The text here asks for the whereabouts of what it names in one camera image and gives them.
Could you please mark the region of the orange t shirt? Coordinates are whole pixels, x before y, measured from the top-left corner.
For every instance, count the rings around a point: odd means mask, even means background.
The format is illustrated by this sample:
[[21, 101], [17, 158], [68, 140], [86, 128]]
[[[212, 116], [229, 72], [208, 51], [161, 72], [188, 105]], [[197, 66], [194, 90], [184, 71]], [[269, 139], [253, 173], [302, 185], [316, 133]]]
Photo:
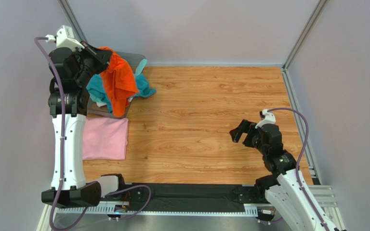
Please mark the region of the orange t shirt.
[[128, 99], [139, 93], [134, 73], [129, 63], [109, 47], [101, 50], [111, 52], [109, 65], [100, 73], [105, 92], [111, 102], [112, 113], [122, 117], [128, 107]]

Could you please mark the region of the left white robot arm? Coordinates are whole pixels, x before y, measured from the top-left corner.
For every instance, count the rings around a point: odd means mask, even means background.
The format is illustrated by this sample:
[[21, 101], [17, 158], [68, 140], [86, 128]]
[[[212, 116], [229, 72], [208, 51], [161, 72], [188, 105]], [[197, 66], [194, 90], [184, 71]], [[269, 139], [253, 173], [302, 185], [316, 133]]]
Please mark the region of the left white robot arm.
[[91, 78], [107, 70], [113, 52], [73, 38], [53, 38], [55, 50], [46, 55], [53, 78], [48, 99], [55, 131], [55, 164], [51, 186], [41, 201], [57, 208], [97, 206], [119, 186], [120, 175], [87, 182], [83, 171], [83, 130]]

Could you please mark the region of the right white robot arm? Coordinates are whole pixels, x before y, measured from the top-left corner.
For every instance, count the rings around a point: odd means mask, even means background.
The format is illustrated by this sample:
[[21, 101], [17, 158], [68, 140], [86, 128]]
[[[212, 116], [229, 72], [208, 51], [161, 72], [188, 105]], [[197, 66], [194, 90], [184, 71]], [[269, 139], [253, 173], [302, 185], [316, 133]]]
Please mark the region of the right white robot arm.
[[255, 195], [270, 203], [293, 231], [337, 231], [311, 194], [296, 159], [284, 149], [279, 127], [242, 120], [229, 132], [232, 142], [244, 133], [243, 145], [258, 150], [271, 173], [255, 181]]

